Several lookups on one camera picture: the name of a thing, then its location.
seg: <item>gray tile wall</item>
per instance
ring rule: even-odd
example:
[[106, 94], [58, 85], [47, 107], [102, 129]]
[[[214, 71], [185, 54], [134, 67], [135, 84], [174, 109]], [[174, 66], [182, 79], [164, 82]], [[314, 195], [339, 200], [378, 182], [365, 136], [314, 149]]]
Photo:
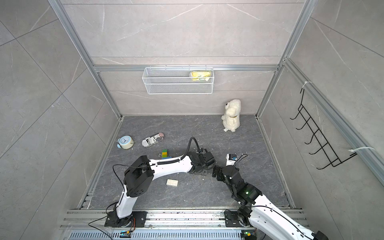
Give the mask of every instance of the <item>gray tile wall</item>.
[[[310, 142], [312, 132], [298, 116], [301, 85], [285, 70], [262, 115], [265, 128], [279, 166], [296, 207], [303, 208], [311, 230], [324, 232], [329, 239], [381, 239], [384, 188], [365, 163], [355, 156], [343, 164], [323, 170], [329, 161], [319, 143]], [[332, 145], [340, 159], [349, 157], [351, 149], [312, 99], [304, 94], [303, 105]], [[323, 145], [325, 140], [316, 135]], [[330, 158], [335, 158], [326, 148]]]
[[303, 1], [65, 0], [91, 57], [108, 64], [278, 63]]
[[[291, 56], [382, 156], [383, 10], [384, 3], [378, 0], [319, 0]], [[304, 120], [290, 119], [297, 114], [300, 89], [285, 71], [262, 116], [296, 207], [304, 209], [312, 230], [321, 230], [330, 239], [381, 239], [383, 186], [358, 156], [337, 167], [316, 169], [328, 164], [326, 156], [322, 152], [309, 155], [319, 144], [315, 140], [305, 144], [311, 139], [310, 129], [296, 130]], [[307, 94], [303, 103], [337, 155], [348, 158], [351, 147], [329, 119]]]
[[0, 239], [51, 239], [117, 119], [47, 0], [0, 3], [0, 73]]
[[242, 114], [255, 114], [273, 72], [215, 72], [212, 94], [149, 95], [142, 72], [102, 72], [101, 76], [126, 115], [223, 114], [224, 105], [236, 98], [242, 101]]
[[[63, 0], [96, 65], [277, 64], [303, 1]], [[148, 95], [141, 72], [102, 72], [126, 115], [254, 114], [272, 72], [216, 72], [214, 92]]]
[[320, 0], [291, 56], [384, 158], [384, 2]]

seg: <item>dark gray floor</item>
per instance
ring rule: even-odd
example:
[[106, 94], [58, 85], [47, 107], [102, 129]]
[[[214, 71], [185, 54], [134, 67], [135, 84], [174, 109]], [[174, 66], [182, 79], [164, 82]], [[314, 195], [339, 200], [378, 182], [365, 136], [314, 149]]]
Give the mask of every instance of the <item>dark gray floor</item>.
[[[141, 155], [147, 155], [149, 159], [161, 159], [162, 149], [165, 148], [169, 156], [180, 156], [185, 152], [191, 136], [198, 140], [200, 147], [212, 152], [219, 166], [225, 166], [227, 153], [249, 154], [237, 165], [241, 176], [259, 188], [276, 206], [288, 206], [255, 117], [241, 115], [240, 127], [236, 132], [224, 132], [223, 129], [219, 115], [125, 117], [118, 138], [130, 135], [135, 144], [131, 149], [111, 149], [89, 208], [105, 209], [119, 200], [122, 186], [112, 171], [112, 165], [129, 165]], [[164, 133], [163, 141], [148, 148], [141, 145], [144, 138], [158, 132]], [[119, 177], [124, 178], [125, 168], [116, 166], [115, 169]], [[178, 186], [167, 186], [167, 179], [178, 180]], [[134, 208], [227, 206], [238, 204], [231, 198], [223, 182], [218, 182], [210, 175], [179, 173], [154, 180], [148, 191], [138, 198]]]

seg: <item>alarm clock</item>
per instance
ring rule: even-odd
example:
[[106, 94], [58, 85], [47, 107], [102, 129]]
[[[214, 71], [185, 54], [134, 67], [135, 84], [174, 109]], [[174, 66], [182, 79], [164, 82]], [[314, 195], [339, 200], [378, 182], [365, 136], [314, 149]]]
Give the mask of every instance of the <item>alarm clock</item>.
[[133, 146], [133, 139], [126, 135], [117, 140], [118, 142], [118, 148], [128, 149]]

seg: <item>stuffed animal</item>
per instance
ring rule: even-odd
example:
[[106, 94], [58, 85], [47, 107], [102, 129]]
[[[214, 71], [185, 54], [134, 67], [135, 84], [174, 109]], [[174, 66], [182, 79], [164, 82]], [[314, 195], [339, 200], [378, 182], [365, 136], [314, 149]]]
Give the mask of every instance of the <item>stuffed animal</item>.
[[223, 120], [224, 127], [231, 132], [240, 127], [240, 110], [241, 102], [239, 99], [234, 99], [225, 105], [225, 114], [221, 116], [221, 120]]

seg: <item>zip tie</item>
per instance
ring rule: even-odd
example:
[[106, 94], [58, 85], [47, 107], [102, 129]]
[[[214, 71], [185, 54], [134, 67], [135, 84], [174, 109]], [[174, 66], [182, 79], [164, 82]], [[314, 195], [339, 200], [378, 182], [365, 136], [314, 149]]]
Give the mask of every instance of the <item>zip tie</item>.
[[372, 149], [372, 150], [375, 150], [374, 148], [372, 148], [372, 147], [358, 147], [358, 148], [356, 148], [356, 149], [349, 149], [348, 151], [350, 151], [350, 152], [356, 152], [357, 150], [360, 150], [360, 149]]
[[301, 88], [304, 88], [305, 84], [307, 84], [307, 83], [311, 83], [311, 82], [307, 82], [307, 81], [305, 81], [305, 82], [304, 82], [304, 85], [303, 85]]

